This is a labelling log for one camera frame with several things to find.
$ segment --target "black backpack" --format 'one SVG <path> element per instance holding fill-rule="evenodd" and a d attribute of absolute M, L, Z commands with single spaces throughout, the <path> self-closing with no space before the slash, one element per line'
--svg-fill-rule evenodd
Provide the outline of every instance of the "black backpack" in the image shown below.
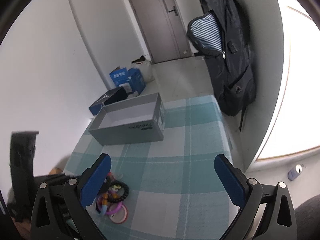
<path fill-rule="evenodd" d="M 205 0 L 211 9 L 188 25 L 187 37 L 204 55 L 214 96 L 223 113 L 235 116 L 255 100 L 253 53 L 244 41 L 235 0 Z"/>

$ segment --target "blue gripper pad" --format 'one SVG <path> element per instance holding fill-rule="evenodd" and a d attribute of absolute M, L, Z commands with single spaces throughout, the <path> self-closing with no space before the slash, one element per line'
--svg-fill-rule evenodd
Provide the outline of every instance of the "blue gripper pad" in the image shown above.
<path fill-rule="evenodd" d="M 234 172 L 230 170 L 228 164 L 234 169 Z M 226 192 L 228 193 L 232 203 L 236 206 L 239 206 L 240 208 L 243 208 L 246 204 L 245 190 L 236 177 L 236 169 L 223 154 L 219 154 L 215 157 L 214 169 Z"/>
<path fill-rule="evenodd" d="M 80 203 L 85 208 L 90 206 L 97 196 L 104 180 L 111 169 L 111 158 L 107 154 L 101 154 L 90 169 L 95 168 L 91 176 L 84 183 L 80 190 Z"/>

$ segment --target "gray box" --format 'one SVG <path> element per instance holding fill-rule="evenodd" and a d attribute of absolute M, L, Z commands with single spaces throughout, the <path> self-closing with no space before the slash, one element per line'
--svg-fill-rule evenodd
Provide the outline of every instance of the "gray box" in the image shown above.
<path fill-rule="evenodd" d="M 159 93 L 103 107 L 89 132 L 101 145 L 163 140 L 165 109 Z"/>

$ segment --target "door handle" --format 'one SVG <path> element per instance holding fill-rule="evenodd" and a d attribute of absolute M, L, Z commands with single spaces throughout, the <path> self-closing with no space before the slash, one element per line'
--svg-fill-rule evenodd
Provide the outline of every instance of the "door handle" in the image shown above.
<path fill-rule="evenodd" d="M 175 6 L 172 6 L 172 8 L 173 8 L 173 10 L 168 11 L 168 13 L 169 13 L 169 12 L 174 12 L 174 15 L 175 15 L 175 16 L 178 16 L 177 8 L 176 8 Z"/>

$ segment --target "plaid tablecloth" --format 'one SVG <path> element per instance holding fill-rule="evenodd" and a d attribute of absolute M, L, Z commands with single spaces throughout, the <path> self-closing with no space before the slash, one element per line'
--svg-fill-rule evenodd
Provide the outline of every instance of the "plaid tablecloth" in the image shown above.
<path fill-rule="evenodd" d="M 231 161 L 231 155 L 214 96 L 164 106 L 163 141 L 103 147 L 87 129 L 66 165 L 66 174 L 79 175 L 108 153 L 111 171 L 123 174 L 130 187 L 125 223 L 113 224 L 87 207 L 108 240 L 219 239 L 228 227 L 235 207 L 213 161 L 220 153 Z"/>

